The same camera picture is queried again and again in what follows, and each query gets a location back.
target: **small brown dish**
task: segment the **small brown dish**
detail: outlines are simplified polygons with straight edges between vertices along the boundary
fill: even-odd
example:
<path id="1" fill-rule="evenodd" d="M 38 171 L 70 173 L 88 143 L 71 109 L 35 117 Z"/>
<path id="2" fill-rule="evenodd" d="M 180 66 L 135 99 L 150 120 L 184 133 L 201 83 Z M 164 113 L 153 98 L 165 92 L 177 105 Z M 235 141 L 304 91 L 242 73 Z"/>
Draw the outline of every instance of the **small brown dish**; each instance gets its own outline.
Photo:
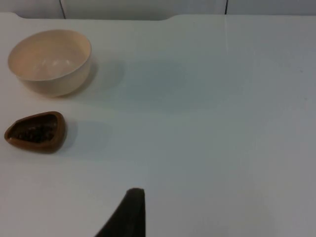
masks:
<path id="1" fill-rule="evenodd" d="M 52 153 L 64 142 L 65 119 L 59 112 L 45 112 L 16 121 L 4 134 L 5 140 L 18 148 Z"/>

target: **white wall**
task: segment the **white wall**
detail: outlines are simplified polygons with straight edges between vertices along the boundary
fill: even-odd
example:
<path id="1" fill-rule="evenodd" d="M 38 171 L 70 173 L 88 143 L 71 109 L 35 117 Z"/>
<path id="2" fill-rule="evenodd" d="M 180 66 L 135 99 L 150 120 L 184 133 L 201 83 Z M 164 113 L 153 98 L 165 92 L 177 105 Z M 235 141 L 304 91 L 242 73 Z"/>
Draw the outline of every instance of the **white wall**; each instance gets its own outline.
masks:
<path id="1" fill-rule="evenodd" d="M 63 0 L 66 18 L 161 20 L 177 14 L 224 14 L 226 0 Z"/>
<path id="2" fill-rule="evenodd" d="M 63 18 L 59 0 L 0 0 L 0 12 L 26 18 Z"/>
<path id="3" fill-rule="evenodd" d="M 316 15 L 316 0 L 229 0 L 228 14 Z"/>

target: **bowl rim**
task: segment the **bowl rim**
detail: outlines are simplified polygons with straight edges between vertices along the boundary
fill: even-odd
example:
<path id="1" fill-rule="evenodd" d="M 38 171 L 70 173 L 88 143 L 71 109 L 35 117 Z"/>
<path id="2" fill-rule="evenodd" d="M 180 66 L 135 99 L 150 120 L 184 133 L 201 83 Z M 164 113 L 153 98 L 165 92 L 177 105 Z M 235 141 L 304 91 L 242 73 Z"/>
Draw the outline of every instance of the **bowl rim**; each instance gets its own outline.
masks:
<path id="1" fill-rule="evenodd" d="M 29 38 L 32 38 L 32 37 L 34 37 L 34 36 L 36 36 L 36 35 L 40 35 L 40 34 L 43 34 L 43 33 L 53 32 L 53 31 L 74 32 L 74 33 L 76 33 L 76 34 L 79 34 L 79 35 L 83 36 L 83 37 L 88 41 L 88 43 L 89 43 L 89 56 L 88 56 L 79 66 L 77 66 L 77 67 L 76 67 L 75 69 L 73 69 L 72 71 L 70 71 L 70 72 L 68 72 L 68 73 L 65 73 L 65 74 L 62 74 L 62 75 L 60 75 L 60 76 L 54 77 L 54 78 L 48 78 L 48 79 L 43 79 L 43 80 L 34 80 L 34 79 L 24 78 L 24 77 L 21 77 L 21 76 L 19 76 L 19 75 L 16 75 L 16 74 L 13 72 L 13 70 L 11 69 L 10 64 L 9 64 L 9 59 L 10 59 L 10 57 L 11 57 L 11 55 L 12 55 L 14 49 L 15 49 L 18 45 L 20 45 L 22 42 L 28 40 Z M 48 81 L 48 80 L 55 80 L 55 79 L 63 78 L 63 77 L 65 77 L 65 76 L 68 76 L 68 75 L 72 74 L 73 72 L 77 71 L 78 69 L 80 69 L 84 64 L 86 64 L 86 63 L 89 61 L 89 59 L 91 58 L 91 54 L 92 54 L 92 45 L 91 45 L 91 42 L 90 42 L 90 40 L 88 39 L 88 37 L 85 36 L 84 34 L 78 32 L 78 31 L 74 31 L 74 30 L 52 29 L 52 30 L 37 32 L 37 33 L 32 34 L 32 35 L 30 35 L 30 36 L 28 36 L 28 37 L 22 39 L 21 41 L 19 41 L 19 42 L 11 49 L 11 51 L 10 51 L 10 53 L 9 53 L 9 56 L 8 56 L 8 59 L 7 59 L 7 65 L 8 65 L 8 67 L 9 67 L 10 71 L 11 71 L 17 78 L 19 78 L 19 79 L 21 79 L 21 80 L 38 81 L 38 82 L 40 82 L 40 81 Z"/>

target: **ceramic bowl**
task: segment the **ceramic bowl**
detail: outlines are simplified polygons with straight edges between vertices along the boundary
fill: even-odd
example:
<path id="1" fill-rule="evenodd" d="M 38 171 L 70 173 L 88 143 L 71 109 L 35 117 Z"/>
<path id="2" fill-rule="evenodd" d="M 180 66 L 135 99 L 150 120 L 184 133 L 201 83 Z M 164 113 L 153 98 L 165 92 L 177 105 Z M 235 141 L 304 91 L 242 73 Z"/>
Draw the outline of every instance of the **ceramic bowl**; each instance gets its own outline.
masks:
<path id="1" fill-rule="evenodd" d="M 32 35 L 11 51 L 8 66 L 29 89 L 46 96 L 76 90 L 90 71 L 91 44 L 82 34 L 51 30 Z"/>

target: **cream bowl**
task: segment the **cream bowl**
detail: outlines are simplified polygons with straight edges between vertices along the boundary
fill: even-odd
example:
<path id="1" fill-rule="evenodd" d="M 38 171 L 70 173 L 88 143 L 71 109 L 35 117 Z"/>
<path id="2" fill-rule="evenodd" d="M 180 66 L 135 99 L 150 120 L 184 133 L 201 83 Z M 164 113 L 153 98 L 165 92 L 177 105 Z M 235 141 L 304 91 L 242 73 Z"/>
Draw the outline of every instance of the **cream bowl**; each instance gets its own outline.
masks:
<path id="1" fill-rule="evenodd" d="M 8 57 L 8 66 L 29 89 L 46 96 L 76 90 L 88 77 L 91 44 L 82 34 L 51 30 L 19 42 Z"/>

